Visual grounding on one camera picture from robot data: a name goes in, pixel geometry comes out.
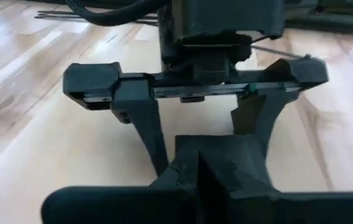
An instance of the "light wood surface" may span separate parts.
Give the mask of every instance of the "light wood surface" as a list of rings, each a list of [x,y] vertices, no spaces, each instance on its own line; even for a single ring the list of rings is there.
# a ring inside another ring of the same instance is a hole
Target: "light wood surface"
[[[68,185],[147,185],[156,176],[131,125],[86,111],[61,89],[70,63],[120,61],[125,72],[158,72],[158,31],[127,24],[38,20],[65,6],[0,1],[0,223],[40,223],[43,199]],[[353,190],[353,35],[287,30],[260,45],[327,62],[330,82],[280,114],[267,160],[282,191]],[[255,52],[240,68],[278,56]],[[160,100],[168,156],[177,134],[231,134],[233,96],[182,105]]]

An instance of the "wooden floor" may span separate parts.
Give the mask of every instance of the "wooden floor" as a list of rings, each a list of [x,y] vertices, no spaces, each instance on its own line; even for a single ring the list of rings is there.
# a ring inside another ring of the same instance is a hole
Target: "wooden floor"
[[[158,72],[155,27],[97,27],[38,20],[65,6],[0,1],[0,223],[40,223],[45,197],[68,185],[144,185],[156,178],[134,128],[109,111],[85,111],[62,94],[73,62],[120,61],[125,72]],[[282,191],[353,190],[353,35],[287,30],[260,45],[327,62],[330,82],[280,114],[268,170]],[[242,68],[278,56],[256,52]],[[233,96],[181,105],[161,100],[169,157],[176,134],[231,134]]]

